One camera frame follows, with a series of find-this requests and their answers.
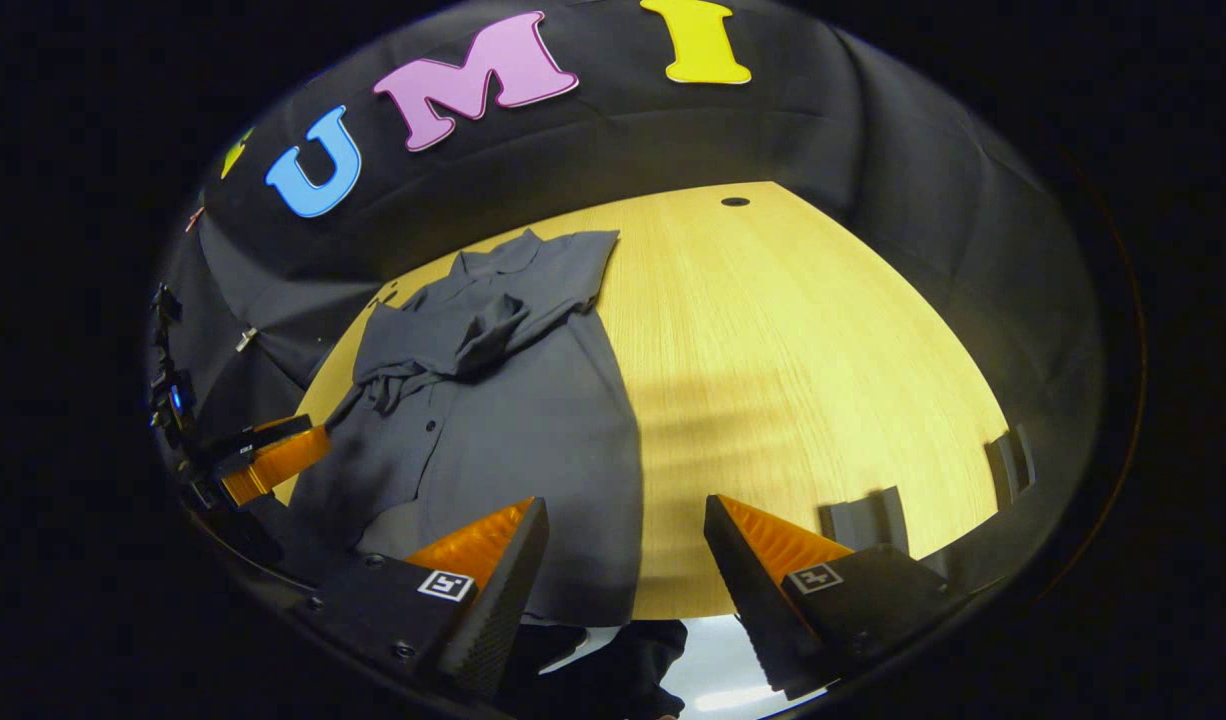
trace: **gray shirt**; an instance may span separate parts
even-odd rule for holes
[[[376,305],[333,450],[291,507],[335,547],[405,557],[527,496],[550,541],[528,612],[630,619],[640,569],[640,438],[591,307],[617,232],[531,231],[462,251],[398,309]]]

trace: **foam letter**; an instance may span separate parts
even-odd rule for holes
[[[239,156],[244,155],[244,141],[251,135],[253,128],[249,128],[248,132],[244,132],[244,137],[240,137],[230,150],[226,151],[226,158],[223,159],[223,164],[221,164],[221,179],[226,179],[226,173],[229,173],[234,167],[235,159],[239,159]]]
[[[432,101],[465,118],[479,120],[489,101],[489,74],[501,83],[498,104],[519,108],[577,87],[575,74],[563,72],[546,49],[537,23],[539,10],[481,29],[471,42],[462,67],[435,60],[413,60],[395,69],[374,86],[390,94],[408,123],[408,150],[425,150],[452,132],[456,121],[435,114]]]
[[[752,70],[737,64],[725,32],[725,18],[731,17],[732,10],[704,0],[641,0],[640,6],[667,20],[676,49],[676,61],[667,65],[668,79],[723,85],[750,82]]]
[[[266,173],[266,184],[275,186],[284,204],[303,218],[315,218],[327,213],[356,186],[360,179],[360,150],[351,140],[351,132],[342,124],[345,105],[337,105],[313,124],[306,131],[306,140],[319,140],[329,158],[333,159],[333,177],[315,186],[302,166],[297,163],[297,146],[289,147],[275,161]]]

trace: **shirt sleeve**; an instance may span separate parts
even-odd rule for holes
[[[544,242],[536,259],[511,275],[512,292],[531,313],[505,347],[514,352],[549,332],[568,313],[585,312],[600,294],[618,231],[579,232]]]
[[[356,356],[354,381],[474,372],[503,354],[528,314],[528,307],[508,293],[429,312],[376,305]]]

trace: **orange soft pad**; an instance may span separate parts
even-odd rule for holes
[[[226,492],[229,492],[238,505],[266,496],[271,488],[309,469],[325,455],[329,455],[329,433],[324,424],[306,432],[281,439],[256,450],[253,465],[238,470],[223,478]]]
[[[812,534],[777,515],[756,510],[755,507],[747,505],[744,502],[733,500],[726,496],[720,496],[718,500],[723,503],[728,516],[741,530],[742,538],[755,551],[760,565],[764,565],[769,579],[774,580],[780,591],[782,578],[786,578],[787,574],[852,553],[841,543],[824,538],[819,534]]]
[[[406,562],[432,570],[471,575],[477,588],[484,589],[532,500],[535,498],[530,497],[476,520],[409,554]]]

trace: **shirt collar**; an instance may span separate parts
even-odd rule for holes
[[[490,251],[459,251],[450,275],[481,278],[492,274],[517,274],[532,262],[539,247],[541,238],[526,229]]]

